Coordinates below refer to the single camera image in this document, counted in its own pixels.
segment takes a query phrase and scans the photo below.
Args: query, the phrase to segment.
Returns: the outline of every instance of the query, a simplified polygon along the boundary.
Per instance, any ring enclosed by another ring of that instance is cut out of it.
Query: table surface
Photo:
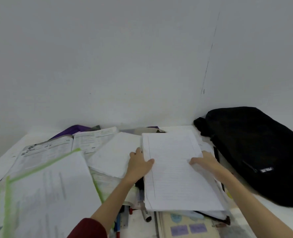
[[[190,129],[194,132],[196,139],[198,142],[207,142],[210,145],[212,143],[209,141],[207,137],[202,137],[200,132],[192,125],[188,126],[171,126],[171,127],[160,127],[160,129],[171,132],[176,130],[185,130]],[[50,139],[57,132],[46,132],[46,133],[30,133],[22,137],[14,146],[12,146],[3,156],[0,157],[0,179],[3,178],[5,173],[10,169],[13,165],[17,154],[19,154],[22,149],[30,144],[40,143],[45,140]],[[232,166],[224,159],[223,156],[220,156],[221,164],[224,165],[231,172],[235,172]],[[250,190],[249,185],[244,181],[242,177],[240,177],[235,172],[235,176]],[[287,224],[293,230],[293,208],[282,207],[272,203],[271,201],[255,194],[255,197],[266,207],[268,208],[274,215],[276,215],[279,219],[281,219],[285,224]],[[121,237],[141,237],[141,238],[154,238],[156,237],[155,230],[155,222],[154,218],[151,222],[147,223],[144,221],[142,217],[142,213],[140,210],[136,210],[132,215],[129,216],[129,228],[127,230],[123,230],[121,232]]]

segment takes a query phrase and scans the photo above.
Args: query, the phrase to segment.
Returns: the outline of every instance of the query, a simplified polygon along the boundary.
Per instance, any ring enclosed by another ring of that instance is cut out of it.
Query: red sleeve cuff
[[[67,238],[107,238],[105,228],[91,218],[82,219]]]

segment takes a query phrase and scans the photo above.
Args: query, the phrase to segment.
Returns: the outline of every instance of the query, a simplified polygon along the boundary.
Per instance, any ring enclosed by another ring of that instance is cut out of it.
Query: black backpack
[[[218,108],[194,120],[261,195],[293,207],[293,132],[257,108]]]

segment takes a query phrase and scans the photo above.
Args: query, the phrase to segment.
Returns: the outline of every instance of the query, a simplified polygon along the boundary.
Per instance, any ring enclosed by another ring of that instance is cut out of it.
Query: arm
[[[130,160],[125,177],[107,200],[91,216],[92,219],[103,225],[107,233],[109,233],[129,190],[140,178],[151,170],[153,164],[154,159],[148,160],[147,162],[144,161],[140,148],[137,148],[135,153],[130,153]]]
[[[226,168],[203,151],[203,158],[192,158],[189,164],[199,164],[223,183],[257,237],[293,238],[293,231],[261,204]]]

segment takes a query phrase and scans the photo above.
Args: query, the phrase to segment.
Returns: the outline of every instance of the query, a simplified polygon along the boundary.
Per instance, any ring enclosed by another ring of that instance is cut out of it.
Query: purple sticky note
[[[191,224],[189,225],[189,228],[191,229],[192,234],[207,232],[207,228],[204,223]]]
[[[183,236],[188,234],[187,225],[182,226],[172,226],[171,227],[172,236]]]

